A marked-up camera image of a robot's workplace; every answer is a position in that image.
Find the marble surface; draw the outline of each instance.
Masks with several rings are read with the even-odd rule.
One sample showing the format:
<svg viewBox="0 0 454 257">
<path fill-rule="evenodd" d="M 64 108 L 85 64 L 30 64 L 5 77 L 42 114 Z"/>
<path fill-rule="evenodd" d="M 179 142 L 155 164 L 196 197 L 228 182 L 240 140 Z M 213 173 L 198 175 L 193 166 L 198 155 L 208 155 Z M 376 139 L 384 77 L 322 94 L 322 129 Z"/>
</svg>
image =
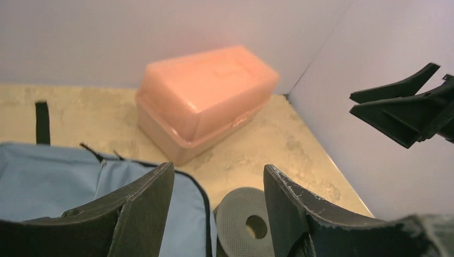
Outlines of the marble surface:
<svg viewBox="0 0 454 257">
<path fill-rule="evenodd" d="M 138 129 L 133 89 L 0 84 L 0 142 L 35 142 L 35 101 L 47 100 L 51 143 L 166 162 Z M 212 207 L 238 187 L 263 189 L 263 166 L 274 164 L 319 196 L 371 216 L 351 185 L 283 96 L 244 128 L 179 169 L 194 176 Z"/>
</svg>

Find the light blue bag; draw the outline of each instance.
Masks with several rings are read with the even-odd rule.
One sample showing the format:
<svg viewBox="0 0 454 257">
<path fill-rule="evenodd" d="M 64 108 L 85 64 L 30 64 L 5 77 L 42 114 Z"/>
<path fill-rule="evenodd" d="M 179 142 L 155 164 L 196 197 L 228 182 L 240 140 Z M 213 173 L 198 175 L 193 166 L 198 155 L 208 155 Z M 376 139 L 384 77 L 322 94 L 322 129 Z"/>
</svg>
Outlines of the light blue bag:
<svg viewBox="0 0 454 257">
<path fill-rule="evenodd" d="M 60 217 L 127 185 L 158 164 L 50 143 L 48 115 L 37 117 L 37 142 L 0 144 L 0 219 Z M 216 256 L 216 225 L 206 192 L 176 171 L 159 256 Z"/>
</svg>

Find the white panel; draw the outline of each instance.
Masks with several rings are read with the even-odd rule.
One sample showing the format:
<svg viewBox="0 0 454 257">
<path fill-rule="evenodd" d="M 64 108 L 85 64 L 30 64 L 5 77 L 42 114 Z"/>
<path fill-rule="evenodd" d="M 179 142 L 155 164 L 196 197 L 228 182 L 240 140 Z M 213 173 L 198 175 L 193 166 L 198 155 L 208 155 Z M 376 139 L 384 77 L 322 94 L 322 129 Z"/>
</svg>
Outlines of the white panel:
<svg viewBox="0 0 454 257">
<path fill-rule="evenodd" d="M 349 114 L 350 93 L 442 67 L 454 74 L 454 2 L 355 1 L 290 100 L 372 213 L 454 213 L 454 145 L 435 136 L 405 149 Z"/>
<path fill-rule="evenodd" d="M 2 0 L 0 80 L 136 87 L 150 61 L 243 44 L 288 93 L 351 0 Z"/>
</svg>

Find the translucent plastic box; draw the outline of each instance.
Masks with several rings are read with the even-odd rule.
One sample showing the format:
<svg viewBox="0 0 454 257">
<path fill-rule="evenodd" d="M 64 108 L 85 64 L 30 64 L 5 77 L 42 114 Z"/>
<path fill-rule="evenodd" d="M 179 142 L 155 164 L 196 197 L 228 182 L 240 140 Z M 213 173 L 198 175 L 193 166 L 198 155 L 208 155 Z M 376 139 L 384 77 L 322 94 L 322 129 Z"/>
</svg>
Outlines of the translucent plastic box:
<svg viewBox="0 0 454 257">
<path fill-rule="evenodd" d="M 244 47 L 151 63 L 135 96 L 138 124 L 182 165 L 250 121 L 277 81 Z"/>
</svg>

